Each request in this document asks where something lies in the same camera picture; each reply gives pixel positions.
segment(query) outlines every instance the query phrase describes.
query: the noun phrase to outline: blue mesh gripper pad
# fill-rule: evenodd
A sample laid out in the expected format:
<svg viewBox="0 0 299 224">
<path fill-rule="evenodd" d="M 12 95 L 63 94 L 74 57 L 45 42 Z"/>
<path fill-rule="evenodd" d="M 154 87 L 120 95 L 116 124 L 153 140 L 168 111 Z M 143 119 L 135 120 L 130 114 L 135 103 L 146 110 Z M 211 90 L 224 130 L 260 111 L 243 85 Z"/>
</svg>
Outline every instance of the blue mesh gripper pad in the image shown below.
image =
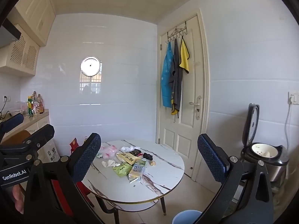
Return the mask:
<svg viewBox="0 0 299 224">
<path fill-rule="evenodd" d="M 197 147 L 207 166 L 209 167 L 214 179 L 217 182 L 224 184 L 227 177 L 227 167 L 216 153 L 216 150 L 213 149 L 211 144 L 203 135 L 198 137 Z"/>
<path fill-rule="evenodd" d="M 90 165 L 95 159 L 99 149 L 101 148 L 101 137 L 98 134 L 94 134 L 94 138 L 89 146 L 84 150 L 76 164 L 74 165 L 74 173 L 72 179 L 74 183 L 80 182 L 84 179 Z"/>
</svg>

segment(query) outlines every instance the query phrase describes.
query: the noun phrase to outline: white marble tabletop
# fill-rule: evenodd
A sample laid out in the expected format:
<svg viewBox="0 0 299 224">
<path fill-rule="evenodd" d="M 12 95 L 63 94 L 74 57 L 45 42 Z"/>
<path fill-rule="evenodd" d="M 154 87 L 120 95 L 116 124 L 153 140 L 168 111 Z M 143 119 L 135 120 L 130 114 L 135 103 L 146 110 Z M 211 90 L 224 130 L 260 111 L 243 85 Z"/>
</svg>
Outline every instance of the white marble tabletop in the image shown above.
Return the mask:
<svg viewBox="0 0 299 224">
<path fill-rule="evenodd" d="M 93 194 L 105 200 L 121 204 L 153 202 L 173 190 L 183 177 L 183 159 L 167 146 L 143 140 L 102 143 L 102 146 L 108 145 L 114 145 L 118 149 L 131 145 L 140 147 L 142 153 L 146 152 L 153 156 L 156 166 L 151 166 L 147 160 L 141 182 L 129 183 L 128 176 L 119 177 L 112 167 L 102 165 L 102 161 L 107 160 L 96 157 L 82 182 Z M 113 159 L 121 163 L 116 156 Z"/>
</svg>

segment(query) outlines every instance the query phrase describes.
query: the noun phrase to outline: kitchen counter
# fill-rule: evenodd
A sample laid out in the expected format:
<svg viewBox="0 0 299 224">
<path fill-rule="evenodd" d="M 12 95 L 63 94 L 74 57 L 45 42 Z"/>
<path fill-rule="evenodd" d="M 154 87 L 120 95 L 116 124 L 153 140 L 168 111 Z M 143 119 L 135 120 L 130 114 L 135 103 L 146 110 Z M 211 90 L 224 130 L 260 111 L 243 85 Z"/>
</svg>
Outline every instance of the kitchen counter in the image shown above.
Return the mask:
<svg viewBox="0 0 299 224">
<path fill-rule="evenodd" d="M 2 141 L 7 140 L 10 136 L 25 130 L 26 128 L 28 128 L 29 126 L 33 125 L 34 123 L 36 123 L 37 121 L 41 120 L 44 117 L 47 117 L 49 115 L 49 110 L 45 109 L 43 114 L 38 114 L 38 115 L 33 115 L 33 116 L 29 116 L 29 115 L 24 115 L 24 121 L 23 123 L 21 123 L 20 125 L 18 125 L 17 127 L 15 127 L 13 130 L 11 130 L 10 132 L 6 133 L 4 135 L 4 138 Z"/>
</svg>

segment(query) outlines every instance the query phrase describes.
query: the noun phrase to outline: over-door hook rack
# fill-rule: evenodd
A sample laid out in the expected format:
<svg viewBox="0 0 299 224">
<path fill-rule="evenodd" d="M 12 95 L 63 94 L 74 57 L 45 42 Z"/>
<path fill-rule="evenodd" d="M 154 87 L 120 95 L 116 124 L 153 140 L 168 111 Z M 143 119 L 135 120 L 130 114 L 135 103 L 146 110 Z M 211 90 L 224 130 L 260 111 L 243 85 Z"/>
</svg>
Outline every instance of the over-door hook rack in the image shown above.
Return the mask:
<svg viewBox="0 0 299 224">
<path fill-rule="evenodd" d="M 184 34 L 188 34 L 188 32 L 187 32 L 187 26 L 186 26 L 186 21 L 185 21 L 185 27 L 184 28 L 177 28 L 176 27 L 174 29 L 174 31 L 171 33 L 171 35 L 169 35 L 169 36 L 168 36 L 168 32 L 167 32 L 167 42 L 165 42 L 165 43 L 168 44 L 169 42 L 174 41 L 174 36 L 176 38 L 178 38 L 178 37 L 180 38 L 181 33 L 182 33 L 182 36 Z"/>
</svg>

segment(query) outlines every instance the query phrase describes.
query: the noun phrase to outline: blue apron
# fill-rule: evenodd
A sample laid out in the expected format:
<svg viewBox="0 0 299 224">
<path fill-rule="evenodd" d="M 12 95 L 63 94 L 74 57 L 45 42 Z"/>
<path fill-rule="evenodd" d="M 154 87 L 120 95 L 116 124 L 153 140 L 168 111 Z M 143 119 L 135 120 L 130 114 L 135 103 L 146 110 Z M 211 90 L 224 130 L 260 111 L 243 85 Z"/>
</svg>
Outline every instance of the blue apron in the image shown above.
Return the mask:
<svg viewBox="0 0 299 224">
<path fill-rule="evenodd" d="M 170 68 L 173 60 L 171 44 L 168 43 L 161 75 L 161 89 L 163 106 L 171 108 L 171 88 L 169 86 Z"/>
</svg>

